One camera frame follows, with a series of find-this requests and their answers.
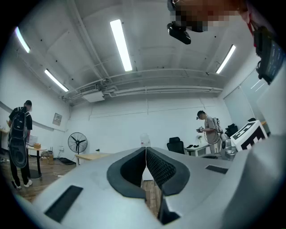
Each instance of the black bag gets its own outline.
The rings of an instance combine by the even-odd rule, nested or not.
[[[25,144],[27,135],[26,112],[26,107],[18,108],[9,132],[9,153],[14,165],[18,168],[24,168],[27,163]]]

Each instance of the black chair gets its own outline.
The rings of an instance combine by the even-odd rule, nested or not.
[[[169,138],[169,143],[167,143],[167,147],[169,151],[185,154],[184,143],[180,140],[179,137]]]
[[[169,143],[167,143],[167,147],[169,151],[185,154],[184,143],[180,140],[179,137],[169,138]],[[218,157],[214,154],[201,155],[200,157],[218,159]]]

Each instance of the gray surface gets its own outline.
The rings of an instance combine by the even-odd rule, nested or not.
[[[224,174],[206,170],[205,168],[208,165],[216,165],[223,168],[230,168],[231,166],[231,161],[190,157],[161,148],[152,148],[170,158],[184,163],[190,171],[189,181],[180,194],[166,197],[169,210],[175,211],[180,216],[196,208],[198,204],[212,193],[219,182],[224,178]]]
[[[272,136],[256,143],[251,150],[240,151],[233,161],[190,157],[153,148],[184,163],[190,178],[180,194],[166,197],[170,211],[181,217],[164,228],[224,229],[245,228],[271,202],[285,178],[285,136]],[[54,182],[30,208],[43,227],[60,228],[41,212],[70,186],[83,187],[62,221],[69,228],[161,228],[143,199],[126,198],[106,179],[110,164],[134,152],[127,150],[91,161]],[[208,165],[229,168],[226,174],[206,170]]]
[[[144,199],[123,197],[106,179],[107,169],[112,163],[137,149],[115,153],[76,167],[48,186],[33,205],[45,212],[70,185],[75,185],[84,189],[62,220],[62,225],[66,227],[118,229],[161,226]]]

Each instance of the ceiling light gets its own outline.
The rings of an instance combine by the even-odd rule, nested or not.
[[[120,54],[120,57],[123,63],[123,67],[126,72],[131,71],[132,66],[130,63],[128,50],[127,50],[126,42],[124,39],[124,34],[123,34],[123,29],[122,29],[120,19],[111,21],[110,26],[111,26],[113,36],[115,38],[115,42],[116,42],[116,45],[117,45],[117,48],[118,48],[118,51],[119,51],[119,54]]]
[[[22,34],[20,33],[19,31],[19,27],[16,27],[15,29],[15,33],[20,41],[20,43],[22,44],[22,46],[24,47],[24,49],[26,50],[26,52],[30,52],[30,48],[29,46],[27,45],[27,43],[24,41],[23,37],[22,37]]]
[[[220,67],[218,68],[218,70],[216,70],[215,73],[219,74],[222,69],[224,68],[224,66],[227,64],[227,62],[229,61],[231,55],[233,54],[234,50],[236,49],[236,47],[234,45],[231,45],[230,50],[228,51],[227,56],[224,58],[223,63],[220,65]]]
[[[259,80],[259,81],[260,81],[260,80]],[[256,84],[258,84],[258,83],[259,83],[259,81],[257,81],[257,83],[256,83]],[[255,84],[255,85],[256,85],[256,84]],[[255,87],[255,85],[253,85],[253,86],[251,87],[251,89],[252,89],[252,88],[254,88],[254,87]]]
[[[45,73],[48,75],[48,77],[51,78],[52,81],[54,81],[61,89],[63,89],[65,92],[68,91],[68,89],[62,85],[50,72],[48,69],[45,70]]]
[[[265,83],[264,83],[264,84],[265,84]],[[264,84],[263,84],[263,85],[264,85]],[[262,87],[263,85],[261,85],[260,87]],[[259,88],[260,88],[260,87],[259,87]],[[257,88],[257,90],[258,90],[259,88]],[[256,90],[256,91],[257,91],[257,90]]]

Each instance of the office chair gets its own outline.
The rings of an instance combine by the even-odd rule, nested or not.
[[[179,137],[169,138],[169,143],[167,143],[167,147],[169,151],[185,154],[184,143],[180,140]]]

